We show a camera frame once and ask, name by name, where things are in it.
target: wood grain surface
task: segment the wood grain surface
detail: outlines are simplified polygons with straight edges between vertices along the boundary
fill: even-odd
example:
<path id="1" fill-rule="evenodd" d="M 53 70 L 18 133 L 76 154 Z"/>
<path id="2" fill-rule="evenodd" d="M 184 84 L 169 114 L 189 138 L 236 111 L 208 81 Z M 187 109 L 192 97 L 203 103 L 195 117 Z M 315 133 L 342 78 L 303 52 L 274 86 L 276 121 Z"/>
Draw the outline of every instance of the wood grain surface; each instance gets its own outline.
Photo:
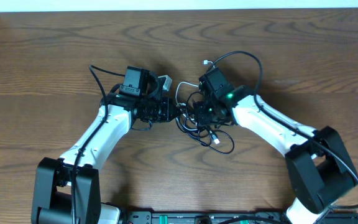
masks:
<path id="1" fill-rule="evenodd" d="M 268 104 L 338 130 L 358 170 L 358 9 L 0 13 L 0 223 L 30 222 L 37 164 L 58 158 L 94 120 L 101 94 L 89 64 L 120 73 L 144 67 L 170 75 L 176 89 L 197 82 L 203 60 L 233 50 L 261 59 Z M 255 85 L 252 59 L 220 66 L 235 85 Z M 99 77 L 107 89 L 122 82 Z M 225 130 L 236 142 L 229 156 L 173 122 L 130 131 L 101 172 L 102 201 L 165 211 L 291 205 L 283 157 L 246 129 Z M 358 189 L 339 201 L 357 202 Z"/>

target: white wall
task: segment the white wall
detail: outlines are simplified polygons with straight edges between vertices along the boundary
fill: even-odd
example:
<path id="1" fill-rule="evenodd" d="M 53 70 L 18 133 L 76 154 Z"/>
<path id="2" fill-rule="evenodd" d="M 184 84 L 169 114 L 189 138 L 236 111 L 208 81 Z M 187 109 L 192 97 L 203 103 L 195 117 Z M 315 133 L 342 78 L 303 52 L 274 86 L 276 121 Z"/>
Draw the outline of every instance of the white wall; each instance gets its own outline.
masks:
<path id="1" fill-rule="evenodd" d="M 358 0 L 0 0 L 0 12 L 358 7 Z"/>

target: wire bundle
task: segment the wire bundle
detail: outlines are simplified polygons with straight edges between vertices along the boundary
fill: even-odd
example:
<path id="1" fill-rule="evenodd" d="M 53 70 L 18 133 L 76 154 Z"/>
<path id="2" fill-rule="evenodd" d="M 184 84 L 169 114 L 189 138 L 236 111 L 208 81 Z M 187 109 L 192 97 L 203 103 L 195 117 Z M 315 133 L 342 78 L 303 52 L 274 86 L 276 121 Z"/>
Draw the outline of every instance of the wire bundle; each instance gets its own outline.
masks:
<path id="1" fill-rule="evenodd" d="M 179 107 L 179 109 L 181 109 L 181 115 L 184 117 L 183 119 L 181 119 L 181 116 L 178 116 L 175 119 L 179 130 L 183 133 L 186 133 L 191 139 L 200 143 L 204 147 L 208 147 L 220 154 L 225 154 L 225 155 L 230 154 L 234 150 L 234 140 L 227 132 L 219 130 L 220 126 L 222 126 L 222 125 L 229 126 L 230 124 L 226 124 L 226 123 L 211 123 L 211 124 L 209 124 L 209 125 L 214 125 L 214 127 L 215 127 L 214 129 L 211 129 L 209 126 L 200 126 L 199 122 L 197 121 L 198 118 L 195 116 L 195 114 L 197 112 L 197 108 L 191 107 L 189 105 L 189 101 L 190 101 L 191 97 L 195 94 L 200 94 L 203 97 L 204 97 L 204 94 L 200 91 L 195 91 L 192 94 L 190 94 L 186 103 L 179 103 L 178 99 L 177 99 L 178 90 L 179 90 L 179 86 L 183 83 L 185 83 L 187 85 L 198 87 L 198 85 L 188 83 L 188 82 L 181 82 L 178 85 L 175 98 L 177 101 L 177 106 Z M 188 121 L 190 123 L 192 123 L 195 127 L 190 127 L 188 125 Z M 222 134 L 226 135 L 231 140 L 232 148 L 230 151 L 227 151 L 227 152 L 220 151 L 220 150 L 217 150 L 216 148 L 211 146 L 213 142 L 215 142 L 215 144 L 219 143 L 218 135 L 216 133 L 222 133 Z M 203 141 L 204 138 L 207 138 L 207 139 L 209 138 L 209 141 L 208 142 Z"/>

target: robotic arm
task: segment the robotic arm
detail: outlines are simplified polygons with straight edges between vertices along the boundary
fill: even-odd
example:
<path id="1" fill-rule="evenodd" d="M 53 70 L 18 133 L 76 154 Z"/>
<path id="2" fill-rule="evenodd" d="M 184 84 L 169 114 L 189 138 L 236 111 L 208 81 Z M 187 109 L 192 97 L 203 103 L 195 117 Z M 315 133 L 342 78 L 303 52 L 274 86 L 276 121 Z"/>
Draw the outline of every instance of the robotic arm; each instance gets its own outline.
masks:
<path id="1" fill-rule="evenodd" d="M 234 89 L 218 67 L 200 77 L 199 89 L 204 100 L 193 103 L 198 128 L 234 122 L 258 134 L 285 157 L 296 195 L 286 212 L 291 223 L 313 224 L 358 184 L 356 168 L 333 128 L 318 131 L 290 119 L 249 87 Z M 322 156 L 325 161 L 315 166 L 313 159 Z"/>
<path id="2" fill-rule="evenodd" d="M 44 158 L 40 162 L 35 177 L 33 224 L 117 223 L 120 210 L 101 203 L 99 170 L 136 119 L 148 122 L 151 127 L 152 123 L 169 122 L 180 114 L 172 99 L 162 96 L 170 89 L 171 83 L 166 75 L 156 77 L 145 69 L 127 68 L 124 83 L 113 87 L 102 99 L 96 119 L 77 143 L 59 159 Z M 75 189 L 74 197 L 57 190 L 57 187 L 71 185 L 73 181 L 76 183 L 72 187 Z"/>

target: white robotic arm link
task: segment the white robotic arm link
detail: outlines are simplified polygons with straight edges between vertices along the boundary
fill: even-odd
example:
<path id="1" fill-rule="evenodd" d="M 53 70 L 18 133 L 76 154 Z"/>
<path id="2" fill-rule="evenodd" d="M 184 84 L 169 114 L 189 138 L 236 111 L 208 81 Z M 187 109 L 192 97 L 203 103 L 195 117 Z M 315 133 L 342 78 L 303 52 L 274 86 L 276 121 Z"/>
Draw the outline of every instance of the white robotic arm link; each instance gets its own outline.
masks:
<path id="1" fill-rule="evenodd" d="M 266 102 L 264 102 L 259 95 L 256 99 L 265 110 L 274 115 L 276 118 L 293 126 L 295 129 L 299 129 L 304 133 L 307 133 L 310 137 L 314 136 L 313 131 L 316 130 L 315 128 L 300 124 L 285 116 L 281 112 L 278 112 L 266 104 Z M 232 114 L 239 126 L 247 128 L 259 135 L 283 156 L 291 150 L 293 145 L 302 145 L 307 141 L 306 138 L 295 134 L 293 131 L 263 113 L 255 104 L 254 96 L 252 95 L 240 100 L 238 105 L 232 109 Z M 321 215 L 324 215 L 324 213 L 325 211 L 319 214 L 310 212 L 296 198 L 292 206 L 287 210 L 286 215 L 293 224 L 313 224 Z"/>
<path id="2" fill-rule="evenodd" d="M 108 108 L 108 119 L 86 146 L 83 156 L 78 164 L 79 167 L 88 164 L 94 169 L 101 170 L 113 147 L 131 128 L 132 118 L 130 111 L 115 105 L 109 105 Z M 96 119 L 85 131 L 82 137 L 73 147 L 59 157 L 63 159 L 66 164 L 74 165 L 78 150 L 83 146 L 84 142 L 89 138 L 100 122 L 102 122 L 105 114 L 104 110 L 105 107 L 101 106 Z"/>

